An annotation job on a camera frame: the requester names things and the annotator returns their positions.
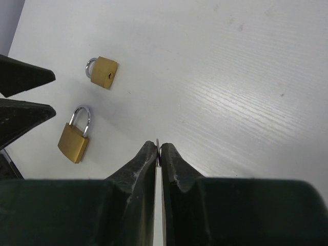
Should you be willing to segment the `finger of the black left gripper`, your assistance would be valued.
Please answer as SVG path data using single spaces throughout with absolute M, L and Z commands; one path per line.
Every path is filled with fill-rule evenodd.
M 1 94 L 8 98 L 55 81 L 48 69 L 1 55 Z

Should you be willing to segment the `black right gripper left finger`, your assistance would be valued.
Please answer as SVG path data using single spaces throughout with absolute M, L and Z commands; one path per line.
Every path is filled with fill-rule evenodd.
M 157 148 L 106 179 L 1 182 L 1 245 L 152 245 Z

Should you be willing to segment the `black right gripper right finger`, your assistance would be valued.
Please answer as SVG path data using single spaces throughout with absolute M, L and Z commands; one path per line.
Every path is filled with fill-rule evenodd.
M 205 177 L 161 147 L 165 245 L 327 245 L 327 207 L 301 180 Z

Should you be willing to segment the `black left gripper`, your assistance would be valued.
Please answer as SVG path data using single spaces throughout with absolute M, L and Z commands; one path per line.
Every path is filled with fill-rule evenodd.
M 56 111 L 50 105 L 1 99 L 0 179 L 24 179 L 3 148 L 55 115 Z

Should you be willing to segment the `small brass padlock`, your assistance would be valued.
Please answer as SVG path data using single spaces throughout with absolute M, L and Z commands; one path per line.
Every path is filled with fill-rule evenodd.
M 102 88 L 110 89 L 113 84 L 119 63 L 99 56 L 91 58 L 87 64 L 85 73 L 90 81 Z

